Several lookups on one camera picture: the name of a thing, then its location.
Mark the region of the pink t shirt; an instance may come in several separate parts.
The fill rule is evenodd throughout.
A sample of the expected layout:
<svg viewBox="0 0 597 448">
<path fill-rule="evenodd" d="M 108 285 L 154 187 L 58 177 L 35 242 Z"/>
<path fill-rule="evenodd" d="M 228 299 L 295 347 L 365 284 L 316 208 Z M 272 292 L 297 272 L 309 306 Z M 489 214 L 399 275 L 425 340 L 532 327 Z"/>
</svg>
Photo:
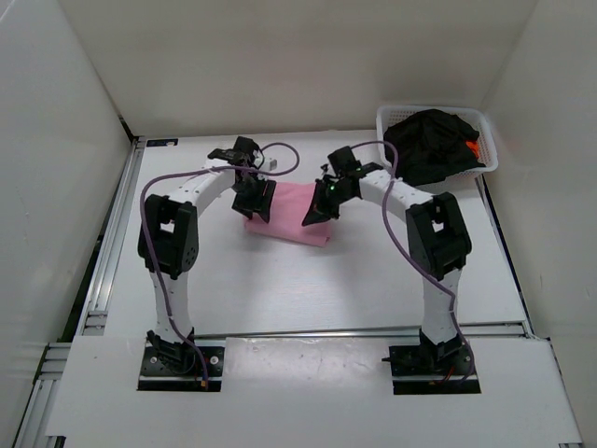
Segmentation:
<svg viewBox="0 0 597 448">
<path fill-rule="evenodd" d="M 251 233 L 282 239 L 292 243 L 324 247 L 331 237 L 331 224 L 302 226 L 312 202 L 315 184 L 278 182 L 270 209 L 270 222 L 259 216 L 244 220 L 244 228 Z"/>
</svg>

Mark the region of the black t shirt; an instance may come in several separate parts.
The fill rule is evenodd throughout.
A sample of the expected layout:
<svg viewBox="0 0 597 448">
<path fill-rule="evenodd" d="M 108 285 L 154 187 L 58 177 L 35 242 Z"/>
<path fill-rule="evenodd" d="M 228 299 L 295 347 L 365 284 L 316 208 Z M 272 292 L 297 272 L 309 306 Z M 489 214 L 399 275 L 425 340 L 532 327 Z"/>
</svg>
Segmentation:
<svg viewBox="0 0 597 448">
<path fill-rule="evenodd" d="M 394 147 L 387 147 L 384 154 L 389 162 L 397 154 L 396 177 L 418 187 L 481 167 L 465 144 L 478 138 L 479 133 L 458 116 L 427 109 L 385 131 L 383 140 Z"/>
</svg>

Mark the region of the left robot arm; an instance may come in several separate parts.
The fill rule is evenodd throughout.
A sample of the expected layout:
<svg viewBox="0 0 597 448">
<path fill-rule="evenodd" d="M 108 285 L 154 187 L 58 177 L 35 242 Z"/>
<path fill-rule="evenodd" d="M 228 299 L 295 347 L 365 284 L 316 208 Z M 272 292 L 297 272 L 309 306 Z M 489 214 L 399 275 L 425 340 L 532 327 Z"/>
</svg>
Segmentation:
<svg viewBox="0 0 597 448">
<path fill-rule="evenodd" d="M 267 174 L 276 160 L 252 139 L 239 136 L 229 149 L 217 148 L 193 173 L 163 175 L 142 190 L 141 230 L 137 246 L 156 293 L 156 327 L 147 333 L 163 357 L 182 361 L 196 352 L 188 312 L 187 277 L 199 256 L 199 217 L 223 192 L 235 192 L 232 209 L 248 219 L 270 221 L 276 182 Z M 184 182 L 168 194 L 149 194 L 162 180 Z"/>
</svg>

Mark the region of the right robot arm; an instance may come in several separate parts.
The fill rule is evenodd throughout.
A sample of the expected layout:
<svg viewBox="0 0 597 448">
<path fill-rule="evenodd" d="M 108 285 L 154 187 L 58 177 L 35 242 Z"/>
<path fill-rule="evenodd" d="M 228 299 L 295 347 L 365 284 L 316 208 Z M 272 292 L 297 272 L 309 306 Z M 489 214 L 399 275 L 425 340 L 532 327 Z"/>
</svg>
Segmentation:
<svg viewBox="0 0 597 448">
<path fill-rule="evenodd" d="M 253 233 L 314 246 L 327 243 L 329 221 L 339 218 L 341 205 L 352 199 L 379 205 L 383 217 L 402 219 L 408 244 L 398 250 L 423 277 L 422 351 L 434 363 L 453 356 L 465 345 L 456 296 L 472 250 L 457 200 L 450 193 L 416 189 L 377 162 L 361 162 L 352 147 L 341 147 L 327 159 L 323 176 L 309 185 L 276 183 L 262 149 L 253 141 L 236 142 L 233 210 L 244 215 Z"/>
</svg>

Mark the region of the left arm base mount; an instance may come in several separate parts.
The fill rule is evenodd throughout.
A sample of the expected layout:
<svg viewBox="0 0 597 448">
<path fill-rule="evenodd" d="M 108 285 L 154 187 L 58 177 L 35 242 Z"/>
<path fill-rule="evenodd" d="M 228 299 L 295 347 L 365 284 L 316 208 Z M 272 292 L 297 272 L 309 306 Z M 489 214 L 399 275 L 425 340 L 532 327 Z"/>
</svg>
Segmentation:
<svg viewBox="0 0 597 448">
<path fill-rule="evenodd" d="M 146 338 L 137 389 L 152 392 L 220 392 L 225 364 L 224 344 L 208 341 L 199 354 L 187 343 Z"/>
</svg>

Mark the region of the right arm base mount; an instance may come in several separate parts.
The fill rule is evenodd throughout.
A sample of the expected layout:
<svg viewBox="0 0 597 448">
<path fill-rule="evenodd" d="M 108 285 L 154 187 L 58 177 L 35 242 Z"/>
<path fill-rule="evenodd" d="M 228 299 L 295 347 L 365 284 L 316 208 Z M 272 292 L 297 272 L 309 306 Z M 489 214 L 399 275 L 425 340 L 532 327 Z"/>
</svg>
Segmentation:
<svg viewBox="0 0 597 448">
<path fill-rule="evenodd" d="M 390 366 L 395 396 L 481 393 L 475 359 L 466 344 L 441 360 L 433 359 L 422 344 L 391 345 L 382 362 Z"/>
</svg>

